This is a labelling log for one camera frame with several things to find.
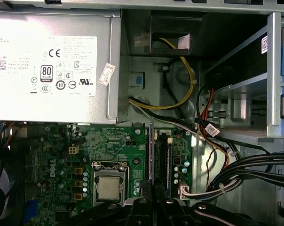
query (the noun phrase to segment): cpu socket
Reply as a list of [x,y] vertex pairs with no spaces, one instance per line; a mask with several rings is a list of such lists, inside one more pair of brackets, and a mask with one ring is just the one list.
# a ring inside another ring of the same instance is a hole
[[105,201],[114,201],[123,205],[130,172],[127,163],[95,161],[92,167],[94,171],[93,206]]

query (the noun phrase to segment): green circuit board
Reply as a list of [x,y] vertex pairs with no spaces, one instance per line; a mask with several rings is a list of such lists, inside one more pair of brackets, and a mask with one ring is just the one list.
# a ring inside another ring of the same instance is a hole
[[179,182],[192,184],[191,134],[181,129],[155,129],[155,133],[155,177],[163,180],[167,196],[179,198]]
[[26,199],[39,203],[38,215],[29,225],[52,226],[93,207],[95,198],[109,199],[109,194],[94,189],[95,181],[107,186],[116,180],[109,182],[105,175],[96,179],[98,172],[92,166],[95,162],[101,162],[101,172],[114,173],[119,173],[114,167],[116,162],[126,164],[119,187],[124,197],[116,202],[139,196],[146,163],[144,129],[46,125],[39,127],[38,136],[26,159],[26,187],[34,187]]

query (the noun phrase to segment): white wire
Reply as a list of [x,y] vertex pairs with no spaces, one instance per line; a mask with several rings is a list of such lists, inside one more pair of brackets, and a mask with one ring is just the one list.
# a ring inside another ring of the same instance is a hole
[[[142,108],[140,108],[139,106],[135,105],[135,104],[134,104],[133,102],[131,102],[131,101],[129,101],[129,103],[131,103],[133,106],[139,108],[139,110],[140,110],[143,114],[145,114],[147,117],[150,118],[150,115],[148,115]],[[184,130],[186,130],[186,131],[188,131],[188,132],[190,132],[190,133],[193,133],[193,134],[195,134],[195,135],[198,135],[198,133],[196,133],[196,132],[190,130],[189,128],[187,128],[187,127],[185,127],[185,126],[183,126],[183,125],[181,125],[181,124],[178,124],[178,123],[176,123],[176,122],[173,122],[173,121],[165,121],[165,120],[161,120],[161,119],[157,119],[157,118],[155,118],[155,119],[156,119],[157,121],[162,122],[162,123],[172,124],[172,125],[175,125],[175,126],[177,126],[177,127],[181,127],[182,129],[184,129]]]
[[[231,187],[231,186],[233,186],[237,181],[240,181],[240,180],[233,180],[231,183],[229,183],[228,185],[226,185],[226,186],[223,188],[223,190],[224,190],[225,192],[227,192],[228,189],[229,189],[229,190],[235,189],[236,187],[238,187],[238,186],[240,185],[240,183],[237,183],[237,185],[234,186],[234,187]],[[212,198],[218,197],[218,196],[220,196],[221,194],[223,194],[221,188],[220,188],[220,189],[217,189],[217,190],[214,190],[214,191],[211,191],[211,192],[194,193],[194,194],[189,193],[189,192],[187,192],[186,190],[183,189],[183,190],[182,190],[182,193],[183,193],[183,195],[187,196],[188,198],[192,198],[192,199],[193,199],[193,197],[196,197],[196,196],[211,195],[211,194],[218,193],[218,194],[215,194],[215,195],[213,195],[213,196],[210,196],[210,197],[207,197],[207,198],[203,198],[203,199],[201,199],[201,200],[212,199]]]

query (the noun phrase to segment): sticker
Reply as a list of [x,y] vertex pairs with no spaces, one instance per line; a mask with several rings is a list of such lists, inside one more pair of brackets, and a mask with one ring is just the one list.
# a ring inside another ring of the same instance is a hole
[[0,40],[0,93],[95,96],[97,37],[39,34]]
[[262,40],[261,40],[261,54],[264,54],[268,51],[268,37],[265,36]]
[[111,64],[106,64],[98,82],[102,85],[108,86],[115,68],[116,67]]
[[205,130],[210,134],[212,137],[215,137],[220,133],[218,129],[216,129],[212,124],[208,124],[205,128]]

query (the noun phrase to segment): power supply unit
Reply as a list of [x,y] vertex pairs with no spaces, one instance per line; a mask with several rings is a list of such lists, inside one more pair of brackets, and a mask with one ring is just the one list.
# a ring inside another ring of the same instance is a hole
[[0,11],[0,120],[116,124],[120,42],[120,11]]

